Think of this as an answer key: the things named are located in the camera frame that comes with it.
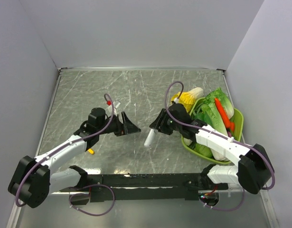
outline gray marble surface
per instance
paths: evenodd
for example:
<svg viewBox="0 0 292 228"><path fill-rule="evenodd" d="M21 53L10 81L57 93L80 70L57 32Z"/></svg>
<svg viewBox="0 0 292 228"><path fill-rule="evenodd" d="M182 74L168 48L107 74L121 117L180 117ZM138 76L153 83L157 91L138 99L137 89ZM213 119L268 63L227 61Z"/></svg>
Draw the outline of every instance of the gray marble surface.
<svg viewBox="0 0 292 228"><path fill-rule="evenodd" d="M143 146L152 123L163 108L164 94L172 81L184 83L184 91L204 89L204 95L221 87L227 94L222 72L215 70L65 71L54 99L39 154L67 140L94 107L106 107L104 93L121 102L118 111L141 128L141 133L116 137L106 134L93 147L94 155L82 153L60 170L77 165L89 173L184 173L201 172L210 163L182 146L180 134L159 133L153 147ZM170 97L180 90L176 85Z"/></svg>

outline green basket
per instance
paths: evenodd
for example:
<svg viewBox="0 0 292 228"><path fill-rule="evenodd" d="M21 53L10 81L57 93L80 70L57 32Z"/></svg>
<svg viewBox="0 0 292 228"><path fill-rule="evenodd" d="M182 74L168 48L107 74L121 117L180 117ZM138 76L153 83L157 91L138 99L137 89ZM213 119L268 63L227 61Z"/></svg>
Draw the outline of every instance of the green basket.
<svg viewBox="0 0 292 228"><path fill-rule="evenodd" d="M199 98L194 106L192 107L191 111L190 111L190 116L193 118L195 116L195 108L201 104L203 102L205 98L204 97L201 97ZM243 130L243 123L244 123L244 117L243 117L243 114L237 110L236 108L234 108L235 110L235 114L234 116L231 118L231 121L235 123L235 132L233 132L233 137L235 140L237 141L240 141L241 140L241 137L242 137L242 130ZM201 158L204 158L208 161L211 161L211 162L214 162L214 163L218 163L218 164L222 164L222 165L227 165L227 164L230 164L231 161L217 161L215 159L212 159L212 158L208 158L208 157L205 157L204 155L198 153L197 151L194 151L193 149L189 148L188 146L185 145L184 143L184 138L182 136L181 138L182 140L182 144L183 146L188 150L190 151L191 153L193 154L196 154L197 156L201 157Z"/></svg>

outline cable tie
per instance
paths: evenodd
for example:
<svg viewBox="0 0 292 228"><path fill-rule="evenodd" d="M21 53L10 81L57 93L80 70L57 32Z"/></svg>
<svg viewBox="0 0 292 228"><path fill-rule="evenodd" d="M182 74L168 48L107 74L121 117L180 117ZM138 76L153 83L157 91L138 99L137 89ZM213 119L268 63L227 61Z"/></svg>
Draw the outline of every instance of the cable tie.
<svg viewBox="0 0 292 228"><path fill-rule="evenodd" d="M234 137L228 138L228 142L233 143Z"/></svg>
<svg viewBox="0 0 292 228"><path fill-rule="evenodd" d="M177 103L177 104L178 104L178 103L179 103L179 98L178 98L178 97L176 97L176 98L174 98L174 100L173 100L173 101L174 101L174 103Z"/></svg>
<svg viewBox="0 0 292 228"><path fill-rule="evenodd" d="M208 137L211 135L212 132L215 132L215 130L210 131Z"/></svg>

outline white robotic arm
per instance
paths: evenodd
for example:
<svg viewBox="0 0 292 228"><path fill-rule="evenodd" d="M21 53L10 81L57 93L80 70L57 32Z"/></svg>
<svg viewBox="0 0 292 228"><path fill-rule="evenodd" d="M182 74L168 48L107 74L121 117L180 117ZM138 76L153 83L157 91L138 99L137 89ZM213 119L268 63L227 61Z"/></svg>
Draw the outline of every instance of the white robotic arm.
<svg viewBox="0 0 292 228"><path fill-rule="evenodd" d="M174 121L168 112L185 125ZM217 132L205 122L192 120L182 104L171 105L168 112L163 108L156 120L150 124L151 132L145 146L151 145L156 131L167 135L178 131L184 138L209 147L218 153L216 155L225 157L234 164L232 166L212 164L205 168L202 174L206 175L214 184L237 184L248 192L257 194L271 178L271 171L263 160L264 157L271 166L264 147L258 144L252 147L234 142L233 137L230 138ZM254 150L260 152L261 156L254 153Z"/></svg>
<svg viewBox="0 0 292 228"><path fill-rule="evenodd" d="M22 158L8 191L13 195L19 191L19 199L35 208L52 192L68 187L83 187L81 184L86 182L87 173L81 168L71 166L65 171L55 172L68 160L94 146L99 141L100 134L114 133L116 136L122 136L141 131L128 119L125 112L121 112L121 116L122 122L118 115L106 118L106 112L102 108L92 109L88 120L84 121L67 141L35 158Z"/></svg>

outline orange carrot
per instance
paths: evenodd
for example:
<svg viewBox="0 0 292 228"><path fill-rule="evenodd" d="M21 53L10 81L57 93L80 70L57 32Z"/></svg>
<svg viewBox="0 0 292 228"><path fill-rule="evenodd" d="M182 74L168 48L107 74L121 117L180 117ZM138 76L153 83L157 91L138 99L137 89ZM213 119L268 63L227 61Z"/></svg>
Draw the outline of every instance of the orange carrot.
<svg viewBox="0 0 292 228"><path fill-rule="evenodd" d="M221 105L221 102L219 101L219 99L215 98L214 100L215 100L215 103L216 103L217 110L220 113L220 115L222 117L222 120L224 122L225 128L228 128L232 132L234 132L234 130L235 130L235 123L234 122L231 122L228 119L228 116L227 116L227 114L226 114L223 106Z"/></svg>

